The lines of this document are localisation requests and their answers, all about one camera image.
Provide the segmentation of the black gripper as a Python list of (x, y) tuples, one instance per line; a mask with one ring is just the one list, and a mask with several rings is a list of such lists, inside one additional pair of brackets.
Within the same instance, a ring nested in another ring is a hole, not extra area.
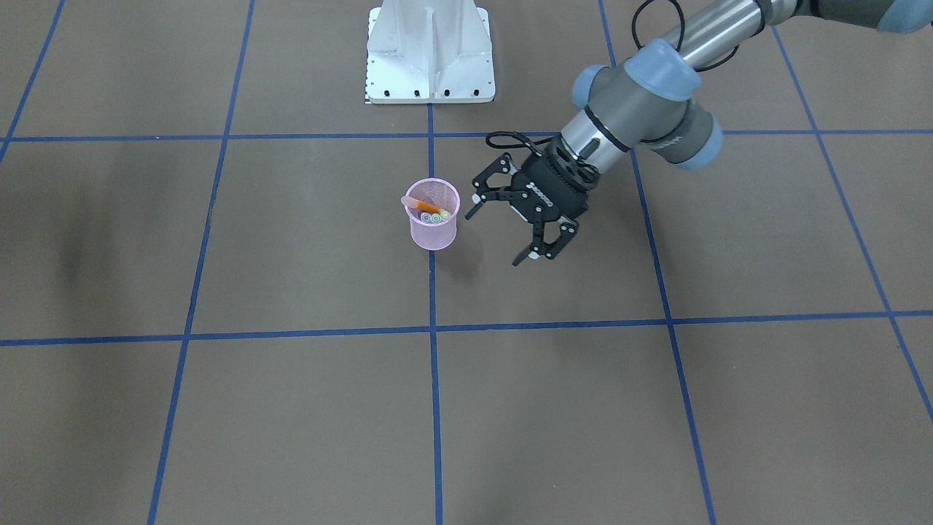
[[(511, 262), (517, 267), (524, 260), (553, 260), (579, 232), (579, 218), (587, 211), (589, 192), (596, 189), (602, 174), (593, 166), (574, 156), (562, 142), (523, 142), (513, 147), (525, 147), (529, 156), (517, 170), (510, 153), (493, 160), (479, 175), (471, 179), (471, 203), (464, 215), (470, 220), (486, 203), (522, 202), (522, 189), (511, 184), (520, 182), (545, 209), (545, 219), (532, 222), (532, 241)], [(507, 177), (507, 183), (490, 186), (490, 179)], [(557, 222), (558, 236), (545, 240), (545, 222)]]

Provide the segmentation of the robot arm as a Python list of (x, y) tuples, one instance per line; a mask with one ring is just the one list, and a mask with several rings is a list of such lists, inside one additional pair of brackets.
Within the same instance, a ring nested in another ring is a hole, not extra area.
[(708, 166), (723, 141), (716, 118), (696, 100), (700, 74), (715, 69), (740, 44), (767, 27), (799, 16), (878, 32), (910, 34), (930, 26), (929, 1), (714, 1), (665, 36), (637, 43), (619, 66), (590, 66), (574, 81), (577, 115), (551, 139), (509, 132), (529, 154), (516, 163), (509, 146), (474, 177), (472, 219), (490, 202), (505, 202), (532, 226), (530, 243), (513, 260), (554, 259), (579, 232), (579, 217), (602, 176), (641, 145), (685, 170)]

